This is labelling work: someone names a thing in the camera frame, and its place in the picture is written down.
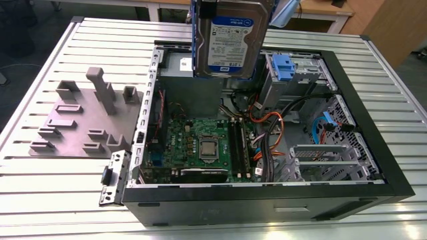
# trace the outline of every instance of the green motherboard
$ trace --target green motherboard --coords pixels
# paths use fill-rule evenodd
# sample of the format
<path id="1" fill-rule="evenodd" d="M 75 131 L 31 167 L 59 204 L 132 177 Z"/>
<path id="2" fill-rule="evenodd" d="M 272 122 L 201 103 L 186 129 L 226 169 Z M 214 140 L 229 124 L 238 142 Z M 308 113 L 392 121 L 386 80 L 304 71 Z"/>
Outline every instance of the green motherboard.
<path id="1" fill-rule="evenodd" d="M 244 160 L 240 162 L 241 173 L 236 174 L 236 160 L 232 159 L 234 145 L 229 142 L 229 120 L 214 119 L 173 119 L 168 122 L 165 150 L 162 154 L 150 153 L 148 162 L 150 169 L 145 169 L 157 184 L 169 183 L 166 172 L 170 169 L 222 169 L 228 171 L 226 182 L 244 183 L 252 181 L 248 149 L 241 151 Z M 245 138 L 253 129 L 242 124 L 238 139 Z"/>

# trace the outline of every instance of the cpu socket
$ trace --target cpu socket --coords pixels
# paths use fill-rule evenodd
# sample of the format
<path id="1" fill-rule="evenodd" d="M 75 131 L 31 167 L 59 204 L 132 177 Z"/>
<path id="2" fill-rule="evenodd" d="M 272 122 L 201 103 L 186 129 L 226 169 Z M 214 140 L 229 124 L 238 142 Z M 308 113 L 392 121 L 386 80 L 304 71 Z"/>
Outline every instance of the cpu socket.
<path id="1" fill-rule="evenodd" d="M 198 139 L 198 159 L 206 164 L 218 159 L 218 140 L 213 138 Z"/>

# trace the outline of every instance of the ram slot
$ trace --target ram slot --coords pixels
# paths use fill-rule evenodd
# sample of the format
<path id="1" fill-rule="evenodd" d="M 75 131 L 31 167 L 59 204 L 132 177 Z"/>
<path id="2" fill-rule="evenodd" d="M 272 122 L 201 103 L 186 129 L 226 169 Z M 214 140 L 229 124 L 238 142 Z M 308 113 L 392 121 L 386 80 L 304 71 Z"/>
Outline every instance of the ram slot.
<path id="1" fill-rule="evenodd" d="M 248 141 L 246 141 L 246 126 L 242 120 L 240 122 L 241 122 L 241 141 L 242 141 L 242 151 L 244 151 L 242 169 L 244 169 L 244 173 L 248 173 L 249 172 L 249 150 L 248 150 Z"/>
<path id="2" fill-rule="evenodd" d="M 230 154 L 230 173 L 233 176 L 241 173 L 241 161 L 238 158 L 238 144 L 236 136 L 236 123 L 228 123 L 228 144 L 229 144 L 229 154 Z"/>
<path id="3" fill-rule="evenodd" d="M 246 172 L 245 168 L 245 149 L 244 149 L 244 135 L 241 132 L 241 124 L 240 122 L 234 122 L 233 124 L 233 134 L 236 140 L 236 151 L 237 151 L 237 159 L 238 159 L 238 173 L 242 174 Z"/>

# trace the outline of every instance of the white table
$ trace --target white table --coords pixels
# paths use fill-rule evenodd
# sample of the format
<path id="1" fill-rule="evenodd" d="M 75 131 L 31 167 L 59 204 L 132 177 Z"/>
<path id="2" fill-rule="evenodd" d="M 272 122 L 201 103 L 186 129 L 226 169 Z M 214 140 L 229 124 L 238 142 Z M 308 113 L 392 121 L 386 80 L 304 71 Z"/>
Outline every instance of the white table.
<path id="1" fill-rule="evenodd" d="M 116 89 L 146 89 L 154 40 L 190 41 L 177 23 L 86 18 L 71 22 L 0 135 L 0 238 L 46 239 L 427 239 L 427 115 L 369 41 L 358 36 L 269 30 L 265 47 L 333 51 L 416 193 L 338 221 L 145 228 L 125 207 L 98 207 L 108 159 L 27 155 L 59 80 L 93 88 L 102 67 Z"/>
<path id="2" fill-rule="evenodd" d="M 146 8 L 149 21 L 152 22 L 160 21 L 160 13 L 158 13 L 160 9 L 174 9 L 174 10 L 184 10 L 184 11 L 189 10 L 188 4 L 148 2 L 148 1 L 137 1 L 137 0 L 61 0 L 59 2 Z M 304 13 L 302 11 L 300 18 L 332 21 L 332 24 L 326 30 L 326 33 L 338 34 L 349 16 L 350 16 L 350 13 L 348 12 L 341 12 L 340 14 L 328 15 L 328 14 Z M 292 15 L 292 18 L 298 18 L 298 14 L 294 13 Z"/>

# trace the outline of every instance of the blue hard drive label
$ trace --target blue hard drive label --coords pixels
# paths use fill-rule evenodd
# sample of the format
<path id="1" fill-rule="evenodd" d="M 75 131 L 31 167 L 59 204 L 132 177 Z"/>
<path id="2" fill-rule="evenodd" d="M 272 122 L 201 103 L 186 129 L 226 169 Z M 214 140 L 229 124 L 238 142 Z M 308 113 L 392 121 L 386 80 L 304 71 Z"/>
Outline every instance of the blue hard drive label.
<path id="1" fill-rule="evenodd" d="M 232 73 L 241 69 L 248 51 L 245 37 L 252 27 L 249 18 L 217 16 L 212 19 L 206 59 L 212 71 Z"/>

